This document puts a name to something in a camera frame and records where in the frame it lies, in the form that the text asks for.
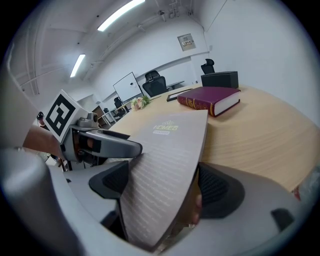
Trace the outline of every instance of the black box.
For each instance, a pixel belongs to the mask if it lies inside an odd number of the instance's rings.
[[[204,74],[201,76],[202,86],[204,87],[228,87],[238,88],[238,72],[216,72],[210,74]]]

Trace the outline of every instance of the desk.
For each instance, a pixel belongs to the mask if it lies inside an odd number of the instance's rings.
[[[166,86],[167,89],[169,89],[170,87],[172,87],[172,89],[174,90],[175,89],[175,86],[179,85],[179,84],[182,84],[184,81],[180,81],[180,82],[174,82],[172,84],[169,84]]]
[[[131,100],[130,100],[130,101],[128,101],[127,103],[123,104],[122,106],[118,107],[117,109],[112,110],[112,111],[118,111],[118,110],[120,110],[120,109],[124,108],[124,109],[125,109],[125,111],[126,111],[127,113],[129,113],[129,110],[128,110],[128,108],[127,108],[127,105],[129,105],[129,104],[131,104]]]
[[[116,122],[117,122],[116,119],[115,119],[114,116],[111,114],[111,112],[112,112],[112,111],[115,111],[115,110],[116,110],[116,109],[108,111],[107,113],[105,113],[105,114],[103,114],[102,116],[100,116],[100,117],[98,118],[98,120],[99,120],[100,118],[102,118],[109,126],[111,126],[108,118],[107,118],[107,117],[105,118],[105,116],[108,115],[108,114],[110,114],[111,118],[112,118],[113,121],[116,123]]]
[[[167,102],[167,97],[199,86],[157,95],[144,109],[131,111],[110,130],[134,135],[157,115],[196,111],[176,100]],[[239,104],[216,118],[208,116],[201,161],[261,175],[292,191],[316,165],[319,128],[271,94],[247,86],[240,89]]]

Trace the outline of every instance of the chair backrest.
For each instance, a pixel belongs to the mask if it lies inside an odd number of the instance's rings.
[[[155,77],[153,80],[144,83],[142,87],[150,97],[154,97],[168,91],[164,76]]]
[[[154,78],[160,77],[160,74],[156,70],[149,71],[145,75],[145,82],[148,82]]]
[[[201,65],[201,69],[203,73],[205,75],[210,73],[215,73],[215,69],[214,69],[215,62],[210,58],[206,58],[205,60],[206,60],[206,64]]]
[[[114,99],[114,105],[115,105],[116,108],[120,108],[120,107],[122,106],[122,102],[121,102],[121,100],[120,100],[118,97],[116,97],[116,98]],[[120,113],[122,113],[122,112],[124,112],[124,111],[125,111],[125,110],[124,110],[123,108],[121,108],[121,109],[118,110],[118,112],[120,112]]]

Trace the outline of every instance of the ceiling light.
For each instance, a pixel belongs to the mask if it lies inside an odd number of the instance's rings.
[[[78,71],[78,68],[79,68],[79,66],[80,66],[80,64],[81,64],[81,62],[82,62],[82,60],[84,59],[85,56],[86,56],[85,54],[79,55],[79,58],[77,59],[75,65],[73,67],[73,70],[71,72],[71,75],[70,75],[71,78],[73,78],[76,75],[76,73]]]
[[[105,31],[107,27],[109,27],[116,19],[118,19],[121,15],[125,14],[127,11],[131,10],[133,7],[136,7],[139,4],[142,4],[145,0],[133,0],[127,3],[125,6],[121,7],[114,14],[112,14],[109,18],[106,19],[104,23],[100,27],[98,27],[99,31]]]

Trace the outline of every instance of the book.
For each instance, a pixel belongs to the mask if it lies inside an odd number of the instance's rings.
[[[154,252],[171,232],[202,157],[207,122],[207,110],[163,115],[129,138],[143,146],[139,157],[129,159],[128,184],[120,197],[131,244]]]
[[[240,90],[226,87],[198,87],[179,94],[177,101],[195,110],[208,110],[217,117],[240,102]]]

